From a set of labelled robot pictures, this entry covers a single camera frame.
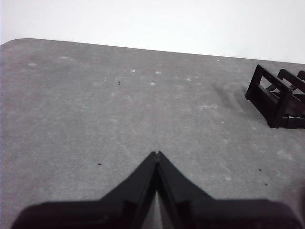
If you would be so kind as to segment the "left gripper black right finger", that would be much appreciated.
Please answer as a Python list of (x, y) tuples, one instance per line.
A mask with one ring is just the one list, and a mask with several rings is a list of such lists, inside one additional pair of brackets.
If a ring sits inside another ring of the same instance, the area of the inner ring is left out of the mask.
[(214, 199), (157, 153), (158, 194), (175, 229), (300, 229), (286, 204), (267, 199)]

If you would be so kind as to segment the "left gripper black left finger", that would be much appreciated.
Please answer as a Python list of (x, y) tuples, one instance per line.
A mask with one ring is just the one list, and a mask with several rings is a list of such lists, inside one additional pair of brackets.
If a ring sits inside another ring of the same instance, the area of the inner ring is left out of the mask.
[(151, 152), (99, 200), (44, 202), (20, 212), (14, 229), (140, 229), (156, 188), (157, 154)]

